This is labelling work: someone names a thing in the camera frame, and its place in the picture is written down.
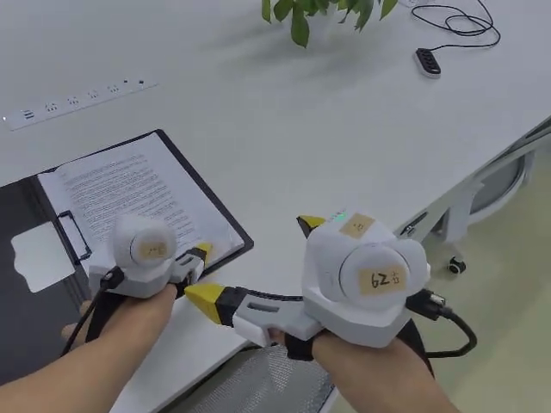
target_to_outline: clipboard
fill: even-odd
[[[114,148],[117,148],[117,147],[120,147],[120,146],[123,146],[123,145],[127,145],[127,144],[130,144],[130,143],[135,142],[137,140],[143,139],[143,138],[145,138],[147,136],[150,136],[154,133],[156,133],[160,137],[161,141],[164,143],[164,145],[170,151],[172,156],[180,163],[180,165],[182,165],[182,168],[188,173],[188,175],[191,177],[191,179],[193,179],[193,181],[197,184],[199,189],[208,197],[208,199],[212,202],[212,204],[216,207],[216,209],[218,209],[220,211],[220,213],[222,214],[222,216],[227,220],[228,224],[230,224],[232,226],[232,228],[239,234],[239,236],[243,240],[243,243],[244,243],[243,247],[241,247],[239,250],[233,252],[229,256],[223,258],[219,262],[216,262],[214,265],[208,267],[205,270],[205,272],[203,273],[202,276],[209,275],[212,272],[216,271],[217,269],[223,267],[227,263],[233,261],[237,257],[243,255],[245,252],[251,250],[254,247],[254,242],[253,242],[252,238],[249,236],[249,234],[247,234],[245,229],[241,226],[241,224],[232,216],[232,214],[228,211],[226,206],[222,203],[222,201],[218,198],[218,196],[216,196],[214,191],[207,185],[207,183],[202,179],[202,177],[193,168],[193,166],[191,166],[191,163],[189,163],[189,161],[185,158],[185,156],[178,150],[178,148],[176,148],[174,143],[170,140],[168,135],[162,129],[157,129],[155,131],[144,133],[143,135],[140,135],[136,138],[129,139],[129,140],[120,142],[119,144],[112,145],[108,148],[90,153],[89,155],[86,155],[85,157],[89,157],[89,156],[95,155],[97,153],[105,152],[105,151],[110,151]],[[52,168],[50,170],[46,170],[45,172],[54,172],[57,168],[58,167]],[[44,189],[42,188],[42,186],[40,185],[40,182],[38,181],[38,177],[34,176],[34,178],[35,179],[33,179],[33,184],[35,185],[36,193],[39,195],[40,203],[41,204],[47,204],[49,206],[49,208],[47,208],[46,213],[49,217],[52,217],[51,221],[53,222],[53,224],[56,228],[56,231],[59,234],[59,238],[61,239],[61,242],[63,243],[63,245],[65,247],[65,250],[67,251],[67,254],[71,258],[71,260],[72,260],[72,262],[75,266],[80,266],[80,262],[90,258],[91,252],[92,252],[89,245],[86,243],[86,240],[84,239],[82,231],[78,227],[78,224],[75,221],[71,211],[63,211],[59,215],[55,214],[55,212],[53,211],[52,206],[50,205],[50,201],[48,200],[48,198],[46,196],[46,193],[44,192]],[[76,227],[78,233],[80,234],[80,237],[83,240],[83,244],[84,244],[84,248],[85,248],[85,251],[84,251],[83,254],[79,255],[75,251],[75,249],[73,248],[69,238],[67,237],[67,234],[65,232],[64,227],[61,225],[60,220],[62,218],[70,219],[72,224]]]
[[[156,133],[160,137],[167,149],[182,165],[199,189],[208,197],[243,240],[244,244],[239,250],[234,251],[229,256],[206,269],[202,276],[211,274],[213,271],[251,250],[254,246],[251,237],[231,215],[199,173],[191,166],[185,156],[176,148],[164,131],[160,129],[151,131],[87,156],[132,143],[153,133]],[[44,172],[53,172],[56,169],[57,167]],[[13,331],[12,334],[14,335],[13,337],[8,337],[7,340],[3,339],[0,341],[0,385],[36,371],[56,360],[59,356],[59,351],[63,347],[63,341],[59,334],[61,329],[66,324],[73,323],[78,319],[80,305],[86,299],[90,299],[88,276],[81,264],[81,262],[90,256],[90,248],[88,248],[84,255],[78,255],[74,250],[60,222],[61,219],[71,219],[72,213],[69,211],[63,212],[59,216],[56,214],[46,192],[40,184],[38,175],[21,179],[18,182],[13,182],[0,188],[0,213],[3,213],[4,216],[10,216],[9,224],[3,225],[0,231],[0,271],[3,273],[0,273],[0,311],[3,309],[5,313],[4,316],[0,314],[0,329],[3,333]],[[9,242],[14,235],[47,222],[53,223],[55,231],[58,233],[59,239],[71,259],[74,274],[42,291],[31,293],[28,286],[25,285],[24,277],[15,271],[15,254]],[[18,311],[21,312],[29,311],[33,314],[34,318],[38,319],[38,325],[35,330],[33,329],[33,325],[17,325],[18,322],[15,320],[15,317],[11,316],[13,312],[8,312],[13,307],[20,308]],[[21,350],[21,357],[14,360],[13,352],[3,352],[3,346],[5,346],[5,349],[19,348]],[[12,360],[4,359],[7,357],[7,354],[12,354],[10,356]]]

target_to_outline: label sticker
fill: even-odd
[[[367,215],[355,213],[352,218],[346,221],[340,232],[349,237],[360,239],[374,222],[375,220]]]
[[[144,260],[156,260],[166,256],[166,243],[143,243],[139,247],[139,254]]]
[[[381,295],[404,291],[407,287],[406,269],[401,265],[386,268],[363,268],[358,271],[362,295]]]

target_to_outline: black cable cord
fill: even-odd
[[[478,338],[468,324],[465,323],[461,317],[455,314],[451,308],[446,306],[446,300],[444,297],[434,294],[431,290],[423,288],[418,293],[408,297],[406,300],[406,308],[420,316],[429,318],[432,321],[437,321],[438,318],[444,317],[459,327],[468,338],[468,343],[457,350],[427,352],[426,356],[429,359],[462,357],[475,348],[478,344]]]
[[[84,323],[86,323],[86,320],[90,316],[90,314],[94,311],[94,309],[97,306],[97,301],[102,296],[103,293],[105,293],[109,289],[117,288],[122,282],[124,281],[124,273],[119,267],[113,267],[111,268],[102,278],[100,281],[100,289],[92,299],[92,302],[90,303],[90,306],[86,310],[86,312],[83,314],[83,316],[80,317],[80,320],[78,320],[77,326],[72,331],[71,336],[67,340],[67,343],[63,347],[63,351],[61,352],[61,355],[59,357],[63,357],[67,353],[71,351],[71,347],[75,340],[77,339],[78,333],[83,328]]]
[[[476,345],[478,344],[478,338],[476,337],[476,334],[474,334],[474,331],[468,326],[467,323],[465,323],[465,321],[461,317],[455,314],[449,307],[443,307],[440,315],[459,327],[461,331],[463,331],[467,336],[468,343],[465,344],[463,347],[458,348],[457,350],[427,352],[428,358],[448,359],[450,357],[462,357],[476,347]]]
[[[445,47],[461,47],[461,48],[481,48],[481,47],[494,47],[501,41],[501,33],[499,30],[495,27],[493,22],[493,17],[488,8],[482,3],[481,0],[477,0],[477,2],[482,6],[482,9],[487,14],[487,19],[478,17],[476,15],[469,15],[465,13],[463,10],[458,9],[457,7],[453,6],[444,6],[440,4],[426,4],[423,6],[416,6],[412,9],[412,15],[414,15],[416,18],[418,18],[420,21],[425,22],[427,24],[430,24],[431,26],[435,28],[440,28],[442,30],[445,30],[446,32],[450,32],[453,34],[456,34],[461,37],[478,37],[483,34],[486,34],[489,31],[493,31],[496,35],[496,40],[491,43],[486,43],[483,45],[456,45],[456,44],[449,44],[449,45],[441,45],[438,47],[434,47],[432,49],[429,49],[431,52],[434,52],[439,49],[443,49]],[[449,15],[444,20],[443,24],[439,24],[438,22],[433,22],[425,17],[422,17],[418,12],[424,9],[445,9],[445,10],[453,10],[456,11],[457,14]],[[473,30],[462,30],[459,28],[454,28],[452,23],[457,20],[466,20],[468,22],[473,23],[474,25],[478,26],[479,28],[473,29]]]

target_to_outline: power strip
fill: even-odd
[[[80,109],[112,101],[119,97],[130,95],[157,86],[157,82],[142,78],[123,79],[119,82],[107,83],[97,88],[91,88],[77,95],[70,95],[61,99],[51,99],[40,105],[33,105],[27,109],[18,110],[4,116],[3,120],[11,131],[31,126],[44,120],[57,118]]]

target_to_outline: hand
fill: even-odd
[[[163,291],[154,295],[150,299],[128,298],[117,309],[115,314],[109,319],[102,329],[102,336],[113,332],[129,332],[137,330],[140,340],[145,342],[155,342],[170,319],[174,299],[176,298],[176,287],[169,284]],[[80,307],[81,316],[90,306],[90,301],[85,301]],[[84,344],[86,334],[92,315],[88,317],[83,328],[78,333],[75,345]],[[77,326],[76,323],[66,325],[61,336],[68,339]]]
[[[284,344],[284,333],[269,334]],[[325,332],[314,339],[312,353],[358,412],[459,413],[424,362],[399,339],[369,348]]]

